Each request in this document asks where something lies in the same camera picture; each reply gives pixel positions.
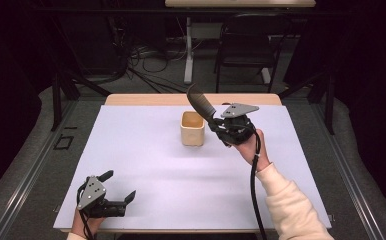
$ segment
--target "table leg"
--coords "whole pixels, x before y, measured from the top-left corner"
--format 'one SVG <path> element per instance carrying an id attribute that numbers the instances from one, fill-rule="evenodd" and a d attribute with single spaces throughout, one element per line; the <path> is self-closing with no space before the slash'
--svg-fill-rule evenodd
<path id="1" fill-rule="evenodd" d="M 186 59 L 186 70 L 184 72 L 184 83 L 192 83 L 193 75 L 193 52 L 192 52 L 192 25 L 190 17 L 187 18 L 187 59 Z"/>
<path id="2" fill-rule="evenodd" d="M 270 75 L 270 71 L 268 70 L 268 68 L 263 68 L 261 70 L 261 75 L 262 75 L 262 79 L 264 79 L 264 83 L 269 84 L 271 81 L 271 75 Z"/>

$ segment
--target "wooden table edge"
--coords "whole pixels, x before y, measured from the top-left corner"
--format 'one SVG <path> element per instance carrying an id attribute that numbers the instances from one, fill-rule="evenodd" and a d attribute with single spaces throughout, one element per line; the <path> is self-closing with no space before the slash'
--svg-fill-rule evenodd
<path id="1" fill-rule="evenodd" d="M 243 103 L 281 106 L 281 100 L 274 93 L 205 93 L 213 105 Z M 183 106 L 190 105 L 186 94 L 111 94 L 106 98 L 107 106 Z"/>

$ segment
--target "black curtain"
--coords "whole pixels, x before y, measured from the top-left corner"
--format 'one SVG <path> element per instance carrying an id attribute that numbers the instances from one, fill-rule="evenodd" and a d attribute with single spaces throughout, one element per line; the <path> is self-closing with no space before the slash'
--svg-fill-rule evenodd
<path id="1" fill-rule="evenodd" d="M 20 10 L 17 2 L 0 1 L 0 178 L 36 123 L 38 93 L 51 84 Z"/>
<path id="2" fill-rule="evenodd" d="M 297 84 L 324 70 L 337 53 L 344 53 L 335 62 L 335 96 L 348 106 L 362 161 L 386 197 L 386 1 L 361 5 L 358 0 L 320 0 L 318 4 L 324 10 L 351 11 L 357 18 L 310 21 L 285 82 Z M 350 48 L 337 48 L 355 20 L 362 24 L 348 38 Z"/>

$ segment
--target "table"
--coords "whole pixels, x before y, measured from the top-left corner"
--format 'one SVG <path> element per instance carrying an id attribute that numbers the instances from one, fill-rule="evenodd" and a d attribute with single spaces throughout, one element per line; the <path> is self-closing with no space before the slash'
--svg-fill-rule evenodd
<path id="1" fill-rule="evenodd" d="M 183 8 L 309 8 L 315 6 L 314 0 L 166 0 L 165 5 L 167 7 L 183 7 Z M 208 27 L 206 24 L 200 24 L 200 28 L 203 28 L 205 34 L 210 38 L 219 38 L 219 31 L 215 32 L 211 28 L 220 26 L 219 24 L 212 23 Z M 191 18 L 187 17 L 186 24 L 186 38 L 187 38 L 187 58 L 186 58 L 186 70 L 184 73 L 184 83 L 192 83 L 193 78 L 193 51 L 192 51 L 192 34 L 193 25 Z M 203 33 L 196 33 L 198 36 L 203 37 Z M 269 82 L 270 74 L 268 69 L 263 69 L 263 78 L 265 82 Z"/>
<path id="2" fill-rule="evenodd" d="M 267 149 L 282 173 L 311 199 L 321 220 L 330 221 L 288 112 L 275 94 L 205 94 L 218 112 L 225 102 L 255 104 L 248 114 L 268 139 Z M 114 170 L 103 183 L 106 198 L 122 200 L 136 190 L 125 217 L 108 218 L 100 231 L 123 233 L 258 232 L 249 192 L 250 166 L 205 129 L 202 147 L 187 147 L 179 136 L 184 94 L 113 94 L 96 119 L 54 228 L 69 231 L 77 188 L 89 175 Z M 265 191 L 257 183 L 257 198 Z M 264 201 L 264 227 L 274 229 Z"/>

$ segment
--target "white paper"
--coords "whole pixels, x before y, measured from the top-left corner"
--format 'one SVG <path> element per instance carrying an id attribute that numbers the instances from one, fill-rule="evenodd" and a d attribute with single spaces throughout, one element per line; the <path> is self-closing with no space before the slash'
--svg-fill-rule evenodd
<path id="1" fill-rule="evenodd" d="M 284 106 L 259 106 L 247 116 L 265 133 L 269 158 L 294 180 L 331 228 L 303 150 Z M 227 106 L 215 106 L 217 114 Z M 255 230 L 251 166 L 205 129 L 201 147 L 181 143 L 180 121 L 190 106 L 102 106 L 56 219 L 72 226 L 76 192 L 87 176 L 114 170 L 103 183 L 106 199 L 122 201 L 136 190 L 125 217 L 108 218 L 102 230 Z M 273 229 L 260 182 L 256 194 L 265 228 Z"/>

